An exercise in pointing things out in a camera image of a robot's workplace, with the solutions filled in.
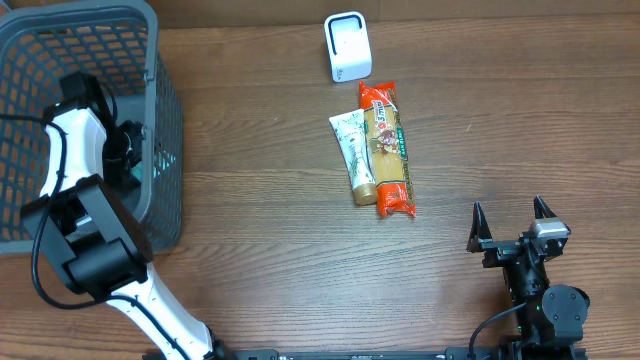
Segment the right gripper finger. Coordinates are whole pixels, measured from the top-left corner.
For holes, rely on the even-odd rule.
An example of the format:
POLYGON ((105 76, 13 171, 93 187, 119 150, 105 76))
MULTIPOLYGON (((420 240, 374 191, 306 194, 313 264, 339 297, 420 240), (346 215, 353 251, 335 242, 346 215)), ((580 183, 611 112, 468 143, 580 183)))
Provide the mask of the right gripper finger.
POLYGON ((555 217, 555 213, 548 207, 540 195, 535 196, 533 204, 536 219, 548 219, 555 217))
POLYGON ((491 243, 492 241, 493 236, 486 221, 481 204, 479 201, 476 201, 473 206, 472 225, 466 250, 468 252, 481 252, 484 250, 484 245, 491 243))

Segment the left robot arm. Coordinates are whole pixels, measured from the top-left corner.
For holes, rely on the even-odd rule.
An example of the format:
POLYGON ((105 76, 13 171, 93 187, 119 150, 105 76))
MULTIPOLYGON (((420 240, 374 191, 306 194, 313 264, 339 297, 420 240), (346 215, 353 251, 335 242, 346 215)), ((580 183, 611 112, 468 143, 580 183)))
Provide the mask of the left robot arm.
POLYGON ((49 138, 46 180, 38 199, 20 210, 33 238, 36 292, 62 310, 101 304, 119 310, 157 346, 157 359, 233 358, 160 279, 142 225, 115 193, 142 160, 142 124, 118 124, 111 89, 91 74, 77 71, 59 83, 62 101, 37 120, 49 138), (48 295, 38 272, 41 256, 70 291, 90 300, 70 305, 48 295))

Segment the white cosmetic tube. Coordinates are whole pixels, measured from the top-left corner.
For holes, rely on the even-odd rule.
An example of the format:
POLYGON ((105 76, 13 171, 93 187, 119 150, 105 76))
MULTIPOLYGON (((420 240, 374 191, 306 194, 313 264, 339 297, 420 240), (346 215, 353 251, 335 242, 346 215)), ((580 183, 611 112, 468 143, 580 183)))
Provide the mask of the white cosmetic tube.
POLYGON ((377 202, 377 190, 370 169, 362 109, 329 118, 346 164, 354 201, 357 205, 377 202))

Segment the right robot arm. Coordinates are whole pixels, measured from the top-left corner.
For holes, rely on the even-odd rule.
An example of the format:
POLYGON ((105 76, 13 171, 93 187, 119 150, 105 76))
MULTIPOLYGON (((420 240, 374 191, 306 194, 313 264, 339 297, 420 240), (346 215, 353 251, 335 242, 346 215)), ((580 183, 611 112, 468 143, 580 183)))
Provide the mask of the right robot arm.
POLYGON ((467 347, 469 359, 585 359, 575 344, 584 336, 590 298, 583 290, 550 283, 545 262, 563 254, 571 229, 537 196, 535 219, 518 238, 496 241, 479 202, 474 203, 467 251, 484 255, 485 268, 500 268, 512 307, 482 322, 467 347), (480 332, 513 314, 518 333, 489 350, 476 347, 480 332))

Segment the orange spaghetti packet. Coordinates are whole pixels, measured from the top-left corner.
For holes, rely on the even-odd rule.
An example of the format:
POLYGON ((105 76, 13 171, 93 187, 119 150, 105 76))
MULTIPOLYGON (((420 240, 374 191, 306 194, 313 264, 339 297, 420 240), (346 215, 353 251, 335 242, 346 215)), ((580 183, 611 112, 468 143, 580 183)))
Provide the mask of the orange spaghetti packet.
POLYGON ((359 105, 364 111, 366 141, 381 216, 416 216, 406 134, 401 123, 394 82, 368 86, 359 83, 359 105))

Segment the teal snack packet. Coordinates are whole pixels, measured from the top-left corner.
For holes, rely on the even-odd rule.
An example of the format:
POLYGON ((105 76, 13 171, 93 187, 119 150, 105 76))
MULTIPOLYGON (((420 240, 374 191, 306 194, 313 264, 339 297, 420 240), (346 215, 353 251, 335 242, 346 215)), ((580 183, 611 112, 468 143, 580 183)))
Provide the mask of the teal snack packet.
POLYGON ((141 162, 137 163, 135 166, 133 166, 131 168, 131 175, 134 177, 134 179, 139 184, 142 184, 142 182, 143 182, 143 165, 142 165, 141 162))

